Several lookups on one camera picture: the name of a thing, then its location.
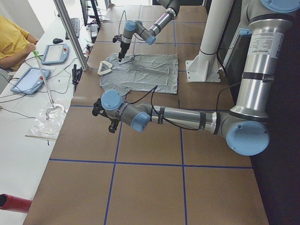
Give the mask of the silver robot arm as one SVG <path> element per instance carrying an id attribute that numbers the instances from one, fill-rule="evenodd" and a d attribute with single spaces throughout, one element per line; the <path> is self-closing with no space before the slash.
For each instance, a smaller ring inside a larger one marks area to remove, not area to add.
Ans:
<path id="1" fill-rule="evenodd" d="M 178 0 L 157 0 L 166 12 L 147 30 L 141 21 L 126 21 L 120 41 L 119 61 L 124 58 L 130 41 L 136 33 L 147 44 L 153 44 L 156 36 L 172 20 L 178 17 Z M 188 82 L 212 82 L 217 78 L 211 72 L 217 65 L 217 52 L 233 0 L 212 0 L 199 54 L 194 60 L 186 61 Z M 278 61 L 284 33 L 293 26 L 299 0 L 243 0 L 240 15 L 240 35 L 251 36 L 245 67 L 241 76 L 236 105 L 229 113 L 206 113 L 165 106 L 134 103 L 122 100 L 116 90 L 107 90 L 94 103 L 92 114 L 107 117 L 114 133 L 119 121 L 142 132 L 148 122 L 168 122 L 187 130 L 207 130 L 226 139 L 227 145 L 236 153 L 253 156 L 264 151 L 270 141 L 265 123 L 268 115 L 265 106 L 274 71 Z"/>
<path id="2" fill-rule="evenodd" d="M 156 36 L 161 30 L 172 20 L 178 17 L 180 10 L 180 3 L 177 0 L 159 0 L 158 3 L 162 5 L 166 12 L 162 14 L 158 20 L 149 28 L 146 29 L 139 20 L 127 20 L 124 25 L 123 33 L 113 37 L 113 42 L 120 42 L 121 51 L 119 52 L 119 62 L 125 57 L 134 34 L 137 34 L 147 44 L 152 45 L 156 41 Z"/>

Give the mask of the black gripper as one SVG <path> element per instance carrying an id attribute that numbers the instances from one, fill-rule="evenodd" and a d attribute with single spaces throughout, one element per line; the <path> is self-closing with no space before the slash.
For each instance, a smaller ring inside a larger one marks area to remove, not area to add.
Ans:
<path id="1" fill-rule="evenodd" d="M 109 119 L 111 124 L 108 127 L 110 133 L 115 133 L 117 131 L 120 120 L 119 119 Z"/>
<path id="2" fill-rule="evenodd" d="M 128 51 L 128 43 L 121 42 L 120 43 L 121 51 L 119 52 L 118 59 L 122 61 Z"/>

